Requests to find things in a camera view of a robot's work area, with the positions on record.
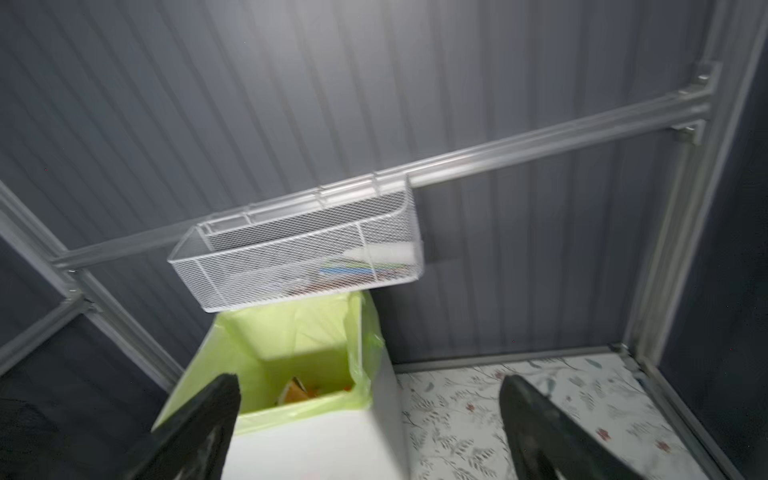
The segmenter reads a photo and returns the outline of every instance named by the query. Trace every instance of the bin liner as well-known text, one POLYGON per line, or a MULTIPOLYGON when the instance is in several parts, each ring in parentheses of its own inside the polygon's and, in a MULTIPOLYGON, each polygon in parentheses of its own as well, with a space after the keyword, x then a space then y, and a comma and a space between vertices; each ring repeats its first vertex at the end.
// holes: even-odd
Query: bin liner
POLYGON ((234 373, 240 382, 234 435, 367 408, 383 349, 379 316, 368 292, 220 313, 153 428, 221 373, 234 373), (294 376, 319 396, 275 406, 294 376))

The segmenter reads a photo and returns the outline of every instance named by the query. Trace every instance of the trash can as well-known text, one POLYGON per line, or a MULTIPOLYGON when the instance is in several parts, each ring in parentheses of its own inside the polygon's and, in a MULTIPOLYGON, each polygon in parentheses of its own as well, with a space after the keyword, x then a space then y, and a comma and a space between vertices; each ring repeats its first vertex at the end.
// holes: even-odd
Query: trash can
POLYGON ((220 313, 155 422, 221 373, 242 400, 223 477, 408 478, 395 374, 367 292, 220 313), (292 379, 314 398, 277 405, 292 379))

